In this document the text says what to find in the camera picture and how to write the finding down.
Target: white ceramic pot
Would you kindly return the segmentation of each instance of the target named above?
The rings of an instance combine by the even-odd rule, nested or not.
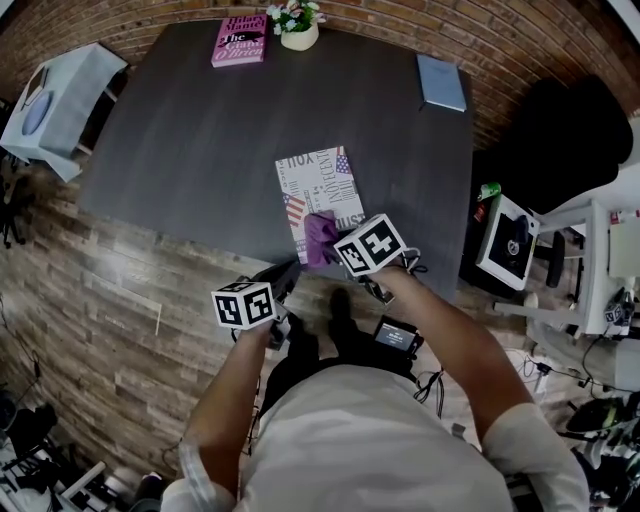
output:
[[[312,23],[309,30],[304,32],[285,32],[280,36],[280,41],[285,48],[303,52],[314,45],[319,35],[318,24]]]

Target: sleeve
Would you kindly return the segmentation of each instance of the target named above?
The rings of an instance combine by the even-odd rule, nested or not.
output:
[[[198,447],[180,445],[180,466],[184,478],[173,482],[162,495],[161,512],[231,512],[236,499],[207,475]]]
[[[538,406],[519,404],[503,413],[486,433],[482,449],[503,475],[526,475],[543,510],[589,510],[584,472]]]

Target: white t-shirt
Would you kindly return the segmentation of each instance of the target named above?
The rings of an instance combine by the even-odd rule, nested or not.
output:
[[[511,512],[505,476],[525,474],[543,510],[586,511],[587,483],[540,409],[521,404],[490,427],[483,453],[450,435],[411,382],[358,366],[323,370],[262,418],[241,499],[209,482],[197,449],[162,511]]]

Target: wooden floor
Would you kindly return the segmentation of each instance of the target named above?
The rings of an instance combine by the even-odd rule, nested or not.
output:
[[[22,394],[33,380],[27,352],[35,351],[42,378],[25,403],[55,407],[56,439],[77,443],[90,460],[104,460],[112,469],[173,476],[176,451],[167,449],[179,440],[191,408],[232,346],[229,332],[216,326],[210,291],[265,265],[91,217],[75,204],[81,179],[60,185],[45,169],[21,172],[30,175],[37,199],[21,225],[27,244],[0,248],[0,291],[9,328],[27,351],[0,329],[0,381]],[[332,350],[327,300],[337,285],[303,275],[287,303],[320,335],[325,353]],[[350,291],[356,320],[372,331],[382,308],[362,289]],[[519,350],[527,343],[524,321],[488,314],[490,302],[461,284],[458,305],[488,325],[528,374],[532,368],[522,368],[525,352]],[[401,318],[393,308],[391,314]],[[283,352],[268,354],[262,391]],[[430,351],[421,349],[417,369],[438,368]],[[535,374],[525,378],[532,379]],[[567,398],[585,396],[575,382],[552,376],[538,396],[552,421],[566,418]],[[471,426],[460,389],[448,378],[445,384],[445,425]],[[432,398],[426,406],[434,406]],[[473,434],[468,437],[473,441]]]

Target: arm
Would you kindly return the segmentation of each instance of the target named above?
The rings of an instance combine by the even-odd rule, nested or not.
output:
[[[267,322],[240,334],[191,413],[184,435],[185,441],[198,447],[211,481],[232,496],[238,490],[238,464],[251,425],[270,326]]]
[[[395,295],[443,368],[462,387],[480,440],[503,412],[532,402],[506,353],[482,325],[403,269],[387,267],[372,278]]]

